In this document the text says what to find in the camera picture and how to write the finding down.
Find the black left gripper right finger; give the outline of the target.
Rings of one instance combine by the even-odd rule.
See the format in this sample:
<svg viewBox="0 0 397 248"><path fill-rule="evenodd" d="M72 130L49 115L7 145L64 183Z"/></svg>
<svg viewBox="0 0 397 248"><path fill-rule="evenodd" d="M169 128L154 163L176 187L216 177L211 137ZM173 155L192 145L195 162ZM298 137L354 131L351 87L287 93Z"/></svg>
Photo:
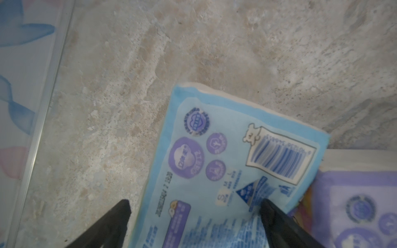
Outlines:
<svg viewBox="0 0 397 248"><path fill-rule="evenodd" d="M259 210L270 248L324 248L269 199Z"/></svg>

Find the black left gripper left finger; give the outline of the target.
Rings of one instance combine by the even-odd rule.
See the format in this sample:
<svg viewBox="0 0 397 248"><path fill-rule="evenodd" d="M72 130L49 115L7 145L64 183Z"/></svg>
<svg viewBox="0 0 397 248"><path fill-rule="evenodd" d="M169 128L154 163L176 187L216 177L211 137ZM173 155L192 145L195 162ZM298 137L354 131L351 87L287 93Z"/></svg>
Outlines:
<svg viewBox="0 0 397 248"><path fill-rule="evenodd" d="M121 248L130 216L129 200L122 199L67 247Z"/></svg>

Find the purple tissue pack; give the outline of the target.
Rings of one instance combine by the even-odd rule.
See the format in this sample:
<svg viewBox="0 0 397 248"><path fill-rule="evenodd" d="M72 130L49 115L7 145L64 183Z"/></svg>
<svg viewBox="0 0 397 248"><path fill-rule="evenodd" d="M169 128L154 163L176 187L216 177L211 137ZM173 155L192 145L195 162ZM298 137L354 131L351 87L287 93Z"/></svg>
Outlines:
<svg viewBox="0 0 397 248"><path fill-rule="evenodd" d="M396 152L327 150L291 216L326 248L396 247Z"/></svg>

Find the light blue tissue pack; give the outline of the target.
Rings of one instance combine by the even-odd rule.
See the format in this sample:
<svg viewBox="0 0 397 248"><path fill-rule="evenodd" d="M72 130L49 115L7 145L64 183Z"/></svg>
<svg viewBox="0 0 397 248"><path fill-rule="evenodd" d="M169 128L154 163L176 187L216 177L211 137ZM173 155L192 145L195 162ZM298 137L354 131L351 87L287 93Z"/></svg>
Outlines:
<svg viewBox="0 0 397 248"><path fill-rule="evenodd" d="M266 248L265 198L289 213L330 136L200 83L170 97L132 248Z"/></svg>

